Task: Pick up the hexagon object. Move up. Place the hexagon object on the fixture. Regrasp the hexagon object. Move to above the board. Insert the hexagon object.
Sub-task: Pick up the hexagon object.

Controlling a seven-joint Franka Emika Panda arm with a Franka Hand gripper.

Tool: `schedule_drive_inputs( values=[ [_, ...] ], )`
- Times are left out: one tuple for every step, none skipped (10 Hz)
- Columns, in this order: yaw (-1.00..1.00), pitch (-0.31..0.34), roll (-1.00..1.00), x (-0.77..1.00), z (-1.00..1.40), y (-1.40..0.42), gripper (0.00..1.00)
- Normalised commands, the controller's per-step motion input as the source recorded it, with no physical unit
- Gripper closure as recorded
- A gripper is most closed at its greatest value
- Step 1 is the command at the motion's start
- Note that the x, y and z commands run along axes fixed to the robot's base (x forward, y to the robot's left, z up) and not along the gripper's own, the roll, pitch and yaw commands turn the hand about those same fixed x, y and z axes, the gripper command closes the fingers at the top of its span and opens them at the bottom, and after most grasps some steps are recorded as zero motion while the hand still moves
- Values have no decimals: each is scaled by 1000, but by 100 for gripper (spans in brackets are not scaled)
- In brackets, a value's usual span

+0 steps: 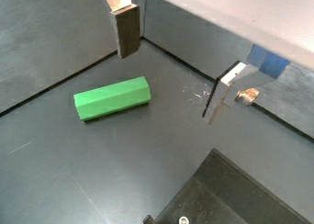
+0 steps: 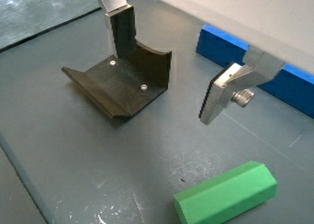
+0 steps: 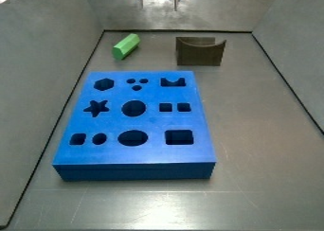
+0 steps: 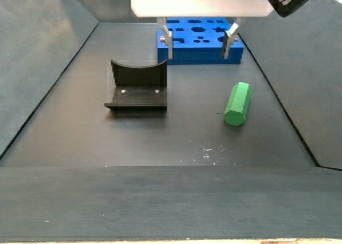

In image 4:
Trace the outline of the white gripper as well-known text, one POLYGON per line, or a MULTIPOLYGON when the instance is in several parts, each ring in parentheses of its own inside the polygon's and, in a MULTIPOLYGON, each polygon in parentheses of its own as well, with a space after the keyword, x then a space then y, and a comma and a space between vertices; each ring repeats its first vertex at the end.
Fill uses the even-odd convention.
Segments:
MULTIPOLYGON (((168 58, 174 57, 174 36, 166 17, 264 17, 272 11, 267 0, 131 0, 131 9, 137 17, 158 17, 158 26, 163 33, 160 40, 168 47, 168 58)), ((224 31, 224 59, 228 58, 238 29, 239 24, 232 22, 224 31)))

